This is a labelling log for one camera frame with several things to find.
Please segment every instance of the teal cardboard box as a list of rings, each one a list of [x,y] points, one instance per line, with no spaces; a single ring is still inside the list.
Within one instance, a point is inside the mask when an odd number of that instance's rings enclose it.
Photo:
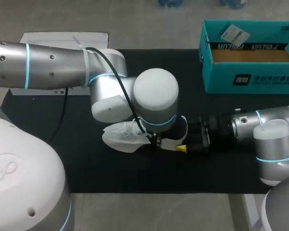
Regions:
[[[207,93],[289,94],[289,22],[205,20],[199,59]]]

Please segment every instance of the black table surface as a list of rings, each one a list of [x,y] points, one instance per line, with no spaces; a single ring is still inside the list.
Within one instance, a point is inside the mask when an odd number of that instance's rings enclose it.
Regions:
[[[149,68],[170,71],[179,83],[178,115],[256,110],[289,105],[289,95],[206,94],[198,50],[120,50],[130,76]],[[13,96],[2,104],[21,129],[47,141],[62,111],[64,96]],[[109,148],[93,119],[89,96],[68,96],[66,114],[51,146],[59,154],[73,193],[266,193],[253,149],[186,158],[183,153],[143,147],[127,154]]]

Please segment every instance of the white paper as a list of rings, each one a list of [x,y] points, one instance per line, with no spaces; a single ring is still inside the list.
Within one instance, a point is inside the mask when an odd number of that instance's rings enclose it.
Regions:
[[[222,39],[237,47],[240,47],[249,37],[249,33],[233,24],[231,24],[221,36]]]

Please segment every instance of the sneaker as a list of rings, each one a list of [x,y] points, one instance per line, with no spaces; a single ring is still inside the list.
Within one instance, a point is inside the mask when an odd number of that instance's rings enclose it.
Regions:
[[[106,127],[102,139],[109,147],[125,152],[133,153],[143,145],[151,144],[145,127],[142,133],[135,119],[128,122],[120,122]],[[161,148],[176,151],[176,146],[181,145],[187,136],[187,120],[184,116],[179,117],[171,129],[162,134]]]
[[[135,119],[110,125],[103,131],[104,143],[124,153],[133,153],[144,144],[150,144],[147,132],[143,133],[140,130]]]

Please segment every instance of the screw hole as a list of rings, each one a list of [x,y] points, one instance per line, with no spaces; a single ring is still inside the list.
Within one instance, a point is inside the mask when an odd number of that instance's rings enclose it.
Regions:
[[[30,217],[34,217],[34,216],[35,216],[35,210],[34,210],[34,208],[29,208],[29,209],[27,210],[27,213],[28,213],[28,215],[29,215]]]

